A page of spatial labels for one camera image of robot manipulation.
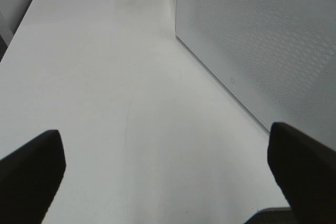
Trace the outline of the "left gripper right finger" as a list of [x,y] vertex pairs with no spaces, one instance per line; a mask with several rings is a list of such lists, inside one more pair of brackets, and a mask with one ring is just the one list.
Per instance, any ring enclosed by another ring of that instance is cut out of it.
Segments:
[[267,162],[299,223],[335,223],[335,151],[298,129],[271,126]]

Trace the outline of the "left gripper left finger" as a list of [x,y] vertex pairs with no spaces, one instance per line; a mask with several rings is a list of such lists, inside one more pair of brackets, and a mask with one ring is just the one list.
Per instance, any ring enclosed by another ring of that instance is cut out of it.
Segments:
[[48,130],[1,159],[1,223],[42,223],[64,177],[58,130]]

